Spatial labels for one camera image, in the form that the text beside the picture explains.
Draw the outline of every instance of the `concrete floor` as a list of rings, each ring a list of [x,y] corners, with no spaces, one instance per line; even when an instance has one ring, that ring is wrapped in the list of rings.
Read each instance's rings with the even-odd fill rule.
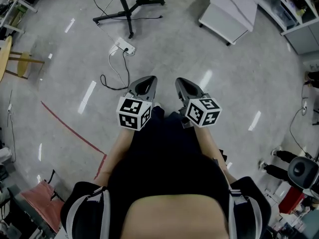
[[[111,0],[96,1],[105,8]],[[126,57],[132,81],[148,75],[158,77],[156,102],[162,103],[166,114],[181,108],[174,86],[177,77],[200,84],[211,75],[204,91],[217,99],[223,112],[210,130],[233,163],[230,172],[235,177],[252,176],[265,188],[258,160],[271,161],[270,151],[282,143],[295,154],[300,152],[288,128],[301,105],[304,69],[271,19],[258,10],[254,31],[227,47],[207,28],[198,27],[209,0],[165,1],[165,6],[144,6],[134,12],[133,18],[163,18],[133,21],[132,40],[128,40],[125,21],[104,21],[100,24],[104,32],[99,29],[92,18],[101,11],[92,0],[40,0],[35,5],[38,13],[27,13],[21,23],[26,33],[15,39],[13,50],[31,51],[35,59],[45,60],[45,65],[40,71],[32,64],[28,80],[5,75],[0,84],[0,125],[4,142],[13,150],[10,124],[6,127],[13,90],[14,165],[30,187],[55,169],[71,189],[77,181],[91,181],[103,158],[50,114],[41,101],[104,153],[117,137],[120,129],[115,110],[124,91],[111,91],[100,82],[100,75],[105,74],[110,85],[121,87],[108,64],[113,42],[106,32],[114,40],[122,37],[136,47],[135,55]],[[119,0],[113,0],[107,13],[119,10]],[[74,24],[65,33],[72,19]],[[126,82],[122,53],[116,52],[111,62]],[[16,64],[9,62],[8,69],[16,71]],[[92,81],[97,84],[79,114]],[[319,132],[319,127],[311,126],[315,91],[306,87],[305,95],[310,96],[310,112],[304,117],[297,115],[292,130],[297,141],[315,155]],[[258,111],[260,119],[249,131]]]

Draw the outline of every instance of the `red line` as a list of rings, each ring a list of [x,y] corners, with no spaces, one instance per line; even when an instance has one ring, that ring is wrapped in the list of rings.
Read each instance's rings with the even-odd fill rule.
[[[106,155],[103,151],[101,151],[99,148],[95,147],[95,146],[94,146],[92,143],[90,143],[88,140],[86,140],[86,139],[84,139],[82,136],[80,136],[80,135],[79,135],[76,131],[74,131],[72,128],[70,128],[70,127],[69,127],[63,120],[61,120],[53,111],[51,111],[50,108],[49,108],[48,106],[46,106],[44,102],[41,101],[41,103],[42,103],[42,105],[43,105],[58,121],[60,121],[67,129],[69,129],[72,133],[74,133],[77,137],[79,137],[82,141],[84,141],[85,143],[87,143],[87,144],[88,144],[89,146],[91,146],[93,149],[95,149],[96,151],[98,151],[98,152],[104,154],[104,156],[103,156],[103,158],[102,158],[102,161],[101,161],[101,163],[100,163],[98,172],[97,172],[96,176],[94,177],[94,179],[95,179],[95,178],[99,175],[100,170],[101,170],[101,168],[102,168],[102,165],[103,165],[103,163],[104,163],[105,158],[106,158],[107,155]]]

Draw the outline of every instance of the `tripod stand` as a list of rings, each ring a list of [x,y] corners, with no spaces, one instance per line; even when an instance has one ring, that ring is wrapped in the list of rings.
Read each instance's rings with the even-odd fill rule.
[[[132,12],[139,6],[141,5],[146,5],[146,4],[161,4],[161,5],[164,5],[165,4],[165,1],[164,0],[136,0],[136,4],[133,5],[132,8],[129,8],[126,0],[120,0],[121,1],[121,4],[124,8],[124,11],[120,11],[118,13],[115,13],[115,14],[111,14],[111,15],[108,15],[108,16],[101,16],[101,17],[97,17],[97,18],[94,18],[93,21],[99,25],[99,21],[101,20],[105,20],[105,19],[109,19],[109,18],[117,18],[117,17],[126,17],[127,18],[127,21],[128,21],[128,24],[129,24],[129,29],[130,29],[130,36],[129,36],[129,39],[131,39],[133,36],[134,36],[134,33],[133,33],[133,30],[132,30],[132,20],[131,20],[131,15],[132,15]]]

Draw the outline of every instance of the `pink cloth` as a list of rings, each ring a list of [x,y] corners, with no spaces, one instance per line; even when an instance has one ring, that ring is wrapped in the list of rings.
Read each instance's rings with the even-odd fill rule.
[[[60,212],[64,203],[60,200],[52,200],[54,188],[45,181],[41,181],[33,189],[22,192],[21,195],[41,215],[41,217],[56,232],[59,232],[61,222]]]

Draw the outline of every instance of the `wooden stool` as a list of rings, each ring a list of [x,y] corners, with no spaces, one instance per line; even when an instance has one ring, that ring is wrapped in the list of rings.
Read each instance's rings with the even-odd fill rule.
[[[10,51],[10,54],[12,54],[12,55],[20,55],[20,57],[9,57],[9,60],[19,61],[18,62],[18,67],[17,67],[17,72],[18,73],[16,74],[16,73],[13,73],[13,72],[8,71],[8,70],[6,70],[5,72],[8,73],[8,74],[12,74],[12,75],[21,77],[23,79],[27,79],[27,77],[24,77],[24,74],[25,74],[25,72],[27,70],[29,62],[41,63],[42,66],[44,65],[44,61],[30,59],[31,55],[30,55],[29,52],[20,53],[20,52]]]

